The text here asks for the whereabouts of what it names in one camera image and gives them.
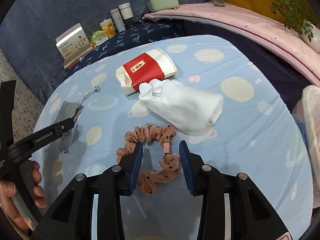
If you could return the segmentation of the person's left hand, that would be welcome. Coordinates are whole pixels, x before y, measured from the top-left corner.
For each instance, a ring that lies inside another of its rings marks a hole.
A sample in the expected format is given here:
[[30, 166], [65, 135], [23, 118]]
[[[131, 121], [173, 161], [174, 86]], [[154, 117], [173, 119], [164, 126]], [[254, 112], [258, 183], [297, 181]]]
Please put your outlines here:
[[[42, 181], [42, 176], [40, 172], [40, 165], [38, 162], [33, 161], [33, 171], [32, 171], [33, 180], [35, 186], [33, 188], [34, 194], [36, 195], [35, 204], [41, 209], [47, 207], [46, 199], [44, 198], [44, 190], [39, 185]], [[6, 217], [10, 222], [18, 229], [20, 232], [27, 234], [29, 226], [22, 218], [21, 214], [17, 210], [14, 202], [12, 201], [12, 196], [15, 196], [17, 193], [16, 186], [13, 182], [10, 181], [1, 181], [1, 203], [2, 210], [4, 211]]]

